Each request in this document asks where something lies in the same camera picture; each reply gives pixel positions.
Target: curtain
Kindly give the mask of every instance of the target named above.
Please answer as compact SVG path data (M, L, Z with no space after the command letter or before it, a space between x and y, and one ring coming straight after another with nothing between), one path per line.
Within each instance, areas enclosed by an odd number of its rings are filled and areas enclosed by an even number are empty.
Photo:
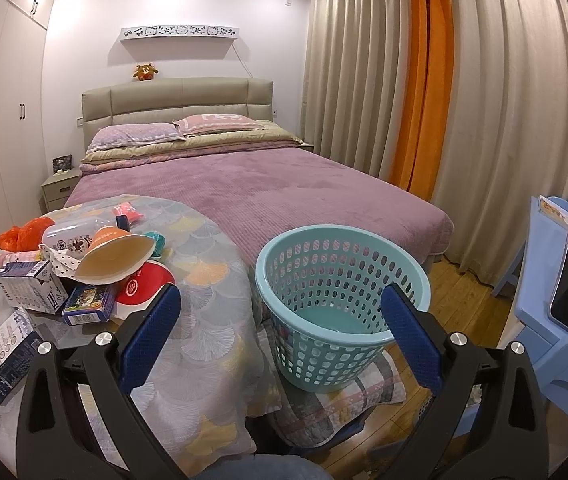
M392 184L423 200L430 200L442 158L454 60L450 0L429 1L427 8L425 0L411 0L411 65L390 178Z
M452 0L455 71L432 203L446 255L496 283L531 196L568 199L568 0Z
M409 0L312 0L301 132L315 153L390 173L406 83Z

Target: blue gripper pad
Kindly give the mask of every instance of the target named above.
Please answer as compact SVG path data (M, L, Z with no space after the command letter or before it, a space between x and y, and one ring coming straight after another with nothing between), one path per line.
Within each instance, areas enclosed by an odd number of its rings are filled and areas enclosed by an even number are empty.
M179 289L176 286L167 288L148 308L152 310L144 312L145 317L141 326L132 336L120 358L118 384L125 395L130 395L133 388L142 386L146 382L166 339L173 330L181 311Z
M384 289L381 310L415 379L436 396L444 385L442 354L417 320L417 310L397 283Z

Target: barcode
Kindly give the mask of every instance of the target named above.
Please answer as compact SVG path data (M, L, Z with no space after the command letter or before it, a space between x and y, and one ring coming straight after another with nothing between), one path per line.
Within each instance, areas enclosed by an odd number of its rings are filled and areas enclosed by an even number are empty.
M68 316L71 325L81 325L84 323L94 323L101 321L97 314L79 314L78 316Z

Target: orange plastic bag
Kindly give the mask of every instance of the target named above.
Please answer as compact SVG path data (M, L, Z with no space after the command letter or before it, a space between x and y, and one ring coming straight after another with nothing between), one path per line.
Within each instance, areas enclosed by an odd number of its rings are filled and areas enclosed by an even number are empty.
M24 225L17 237L17 252L37 251L42 242L44 231L51 225L54 225L54 222L47 216L35 218Z
M13 225L8 231L0 234L0 249L2 251L10 251L11 253L17 252L17 237L19 236L19 231L19 227Z

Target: nightstand drawer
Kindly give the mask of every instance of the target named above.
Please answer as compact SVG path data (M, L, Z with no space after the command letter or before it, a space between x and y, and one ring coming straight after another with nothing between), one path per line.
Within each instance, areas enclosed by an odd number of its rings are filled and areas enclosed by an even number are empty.
M65 198L58 198L57 200L52 200L51 202L46 202L46 208L48 212L57 211L58 209L64 209L68 197Z
M52 184L46 184L43 186L46 202L52 202L60 198L68 198L79 181L80 177L76 176L60 180L59 182L53 182Z

